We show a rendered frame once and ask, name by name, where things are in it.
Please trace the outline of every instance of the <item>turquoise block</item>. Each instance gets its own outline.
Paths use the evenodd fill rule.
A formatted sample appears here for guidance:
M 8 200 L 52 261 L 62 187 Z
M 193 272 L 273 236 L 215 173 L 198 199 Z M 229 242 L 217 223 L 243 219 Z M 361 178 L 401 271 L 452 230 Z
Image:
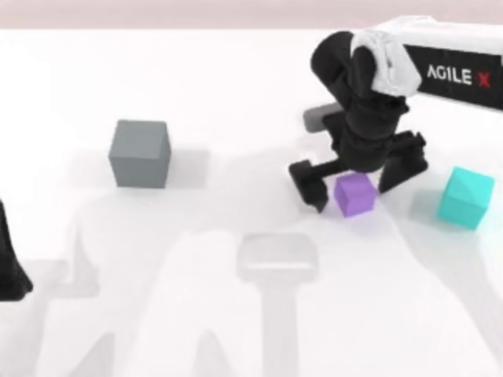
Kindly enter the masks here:
M 495 180 L 455 167 L 442 195 L 438 218 L 475 230 L 489 208 Z

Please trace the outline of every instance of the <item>gray cube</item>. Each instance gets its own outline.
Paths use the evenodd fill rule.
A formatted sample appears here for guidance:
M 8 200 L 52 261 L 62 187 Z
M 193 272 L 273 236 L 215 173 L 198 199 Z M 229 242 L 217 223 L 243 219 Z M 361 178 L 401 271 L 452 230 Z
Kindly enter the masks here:
M 117 186 L 164 189 L 171 159 L 166 123 L 120 120 L 108 159 Z

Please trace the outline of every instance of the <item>purple cube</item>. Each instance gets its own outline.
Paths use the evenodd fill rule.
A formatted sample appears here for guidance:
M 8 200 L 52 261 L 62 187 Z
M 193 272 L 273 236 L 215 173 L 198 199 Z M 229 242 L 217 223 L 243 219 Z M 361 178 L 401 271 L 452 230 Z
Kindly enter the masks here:
M 337 178 L 334 196 L 345 218 L 374 208 L 377 190 L 365 174 L 353 173 Z

